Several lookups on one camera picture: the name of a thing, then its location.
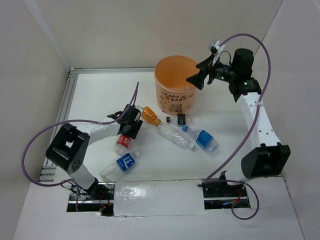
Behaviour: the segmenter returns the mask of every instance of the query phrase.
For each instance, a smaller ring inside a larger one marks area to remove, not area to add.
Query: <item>orange bottle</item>
[[[161,120],[157,117],[157,115],[150,109],[150,107],[146,106],[143,110],[142,117],[148,123],[158,126],[161,123]]]

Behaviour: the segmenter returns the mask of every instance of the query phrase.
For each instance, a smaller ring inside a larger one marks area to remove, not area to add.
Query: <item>white wall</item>
[[[67,72],[22,0],[0,2],[0,233],[13,238],[29,188],[20,157],[25,144],[55,121]],[[51,133],[27,157],[39,176]]]
[[[272,73],[264,102],[271,124],[291,156],[284,168],[306,240],[320,235],[320,0],[284,0],[264,42]],[[266,79],[267,61],[256,54],[254,73]]]
[[[283,0],[36,0],[74,68],[154,67],[163,57],[209,56],[207,46],[241,32],[263,39]],[[229,43],[254,51],[258,44]]]

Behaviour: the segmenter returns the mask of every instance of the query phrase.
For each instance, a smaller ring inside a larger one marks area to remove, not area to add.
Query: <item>bottle cap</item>
[[[190,149],[193,149],[194,146],[195,146],[195,145],[194,145],[192,142],[190,142],[188,147],[189,147]]]
[[[140,156],[141,156],[140,151],[134,151],[134,154],[135,154],[137,157],[140,157]]]
[[[186,132],[186,131],[188,130],[188,128],[189,128],[189,127],[188,127],[187,125],[184,125],[184,126],[182,127],[182,131],[183,131],[183,132]]]
[[[157,118],[155,121],[154,121],[154,125],[155,126],[158,126],[159,124],[161,123],[161,120],[159,118]]]

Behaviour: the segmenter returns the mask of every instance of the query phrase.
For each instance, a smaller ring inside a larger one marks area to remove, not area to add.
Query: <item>red wire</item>
[[[106,200],[108,201],[108,205],[111,206],[112,204],[109,201],[109,198],[106,197]]]
[[[100,207],[102,207],[102,200],[101,200],[101,195],[100,195],[101,192],[98,192],[99,194],[99,203],[100,203]]]
[[[241,196],[241,191],[240,190],[236,190],[237,191],[237,193],[239,194],[239,197],[238,197],[238,199],[240,199],[242,196]]]

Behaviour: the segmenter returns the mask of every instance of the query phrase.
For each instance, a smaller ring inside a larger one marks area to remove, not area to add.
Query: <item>red bottle label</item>
[[[122,146],[125,146],[126,149],[129,147],[130,142],[131,142],[131,138],[123,134],[121,134],[118,141],[116,141],[117,144],[121,144]]]

